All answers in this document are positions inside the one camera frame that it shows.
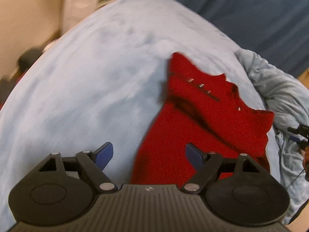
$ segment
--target person's hand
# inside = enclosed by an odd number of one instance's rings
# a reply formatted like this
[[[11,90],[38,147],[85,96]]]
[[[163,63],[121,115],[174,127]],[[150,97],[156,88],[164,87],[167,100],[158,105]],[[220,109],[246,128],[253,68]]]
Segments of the person's hand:
[[[306,162],[309,162],[309,147],[305,148],[305,152],[302,153],[302,155],[304,156],[304,160],[302,161],[302,166],[307,171]]]

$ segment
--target mattress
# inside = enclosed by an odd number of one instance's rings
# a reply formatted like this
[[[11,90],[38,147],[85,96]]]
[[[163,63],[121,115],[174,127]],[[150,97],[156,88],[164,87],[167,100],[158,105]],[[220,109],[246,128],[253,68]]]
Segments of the mattress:
[[[234,52],[239,46],[174,0],[118,0],[62,36],[30,68],[0,111],[0,231],[15,221],[13,186],[49,153],[74,156],[110,141],[104,172],[129,182],[136,151],[165,98],[173,52],[203,72],[225,73],[251,108],[265,109]],[[266,155],[280,182],[273,128]]]

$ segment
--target dark blue fabric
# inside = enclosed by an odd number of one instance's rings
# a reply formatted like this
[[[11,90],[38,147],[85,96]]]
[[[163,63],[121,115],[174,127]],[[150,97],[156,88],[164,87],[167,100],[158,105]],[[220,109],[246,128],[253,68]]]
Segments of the dark blue fabric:
[[[309,0],[177,1],[283,71],[309,67]]]

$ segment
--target metal screw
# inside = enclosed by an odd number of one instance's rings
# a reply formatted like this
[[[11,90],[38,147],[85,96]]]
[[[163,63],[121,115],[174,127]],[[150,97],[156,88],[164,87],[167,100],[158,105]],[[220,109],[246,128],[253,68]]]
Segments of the metal screw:
[[[145,187],[145,190],[148,191],[148,192],[152,191],[153,189],[154,189],[153,187]]]
[[[185,190],[193,192],[200,189],[200,186],[195,183],[188,183],[183,187]]]
[[[110,183],[110,182],[104,182],[104,183],[100,184],[99,187],[104,191],[108,191],[108,190],[114,189],[115,185],[113,183]]]

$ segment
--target red sweater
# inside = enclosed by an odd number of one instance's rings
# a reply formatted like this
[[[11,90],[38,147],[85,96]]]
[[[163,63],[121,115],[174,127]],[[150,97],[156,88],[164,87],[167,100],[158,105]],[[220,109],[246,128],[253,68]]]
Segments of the red sweater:
[[[247,153],[269,169],[266,133],[273,117],[246,106],[224,74],[203,73],[176,52],[169,63],[168,98],[138,151],[131,183],[184,184],[195,173],[185,157],[189,142],[228,158]]]

